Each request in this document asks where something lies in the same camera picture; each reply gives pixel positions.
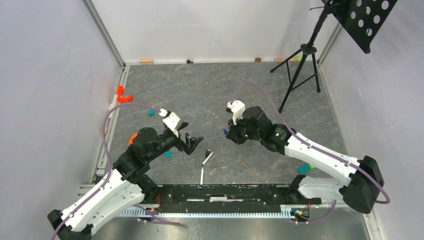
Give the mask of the white pen with blue tip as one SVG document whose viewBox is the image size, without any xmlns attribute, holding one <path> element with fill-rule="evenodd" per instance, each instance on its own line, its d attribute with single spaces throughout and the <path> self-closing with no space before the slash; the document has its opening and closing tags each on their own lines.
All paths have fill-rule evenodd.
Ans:
<svg viewBox="0 0 424 240">
<path fill-rule="evenodd" d="M 200 170 L 200 182 L 199 182 L 200 186 L 204 185 L 204 166 L 201 166 L 201 170 Z"/>
</svg>

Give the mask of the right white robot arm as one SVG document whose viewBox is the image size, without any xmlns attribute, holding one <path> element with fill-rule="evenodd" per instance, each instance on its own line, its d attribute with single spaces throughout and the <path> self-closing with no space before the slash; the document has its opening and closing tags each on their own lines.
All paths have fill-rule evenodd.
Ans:
<svg viewBox="0 0 424 240">
<path fill-rule="evenodd" d="M 270 152 L 301 160 L 327 173 L 329 178 L 297 175 L 290 184 L 289 199 L 302 204 L 307 199 L 342 201 L 353 210 L 369 214 L 378 203 L 384 179 L 377 161 L 356 158 L 313 142 L 293 128 L 272 123 L 259 106 L 246 108 L 239 100 L 229 102 L 226 138 L 238 145 L 259 142 Z"/>
</svg>

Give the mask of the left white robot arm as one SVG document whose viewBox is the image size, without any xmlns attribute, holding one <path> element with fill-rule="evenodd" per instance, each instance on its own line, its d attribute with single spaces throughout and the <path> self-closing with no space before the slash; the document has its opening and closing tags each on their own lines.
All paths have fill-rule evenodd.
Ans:
<svg viewBox="0 0 424 240">
<path fill-rule="evenodd" d="M 203 140 L 188 133 L 181 139 L 168 127 L 158 134 L 144 127 L 102 179 L 77 202 L 64 210 L 54 209 L 47 218 L 61 240 L 90 240 L 106 223 L 127 208 L 153 203 L 158 186 L 147 176 L 150 163 L 171 148 L 190 155 Z"/>
</svg>

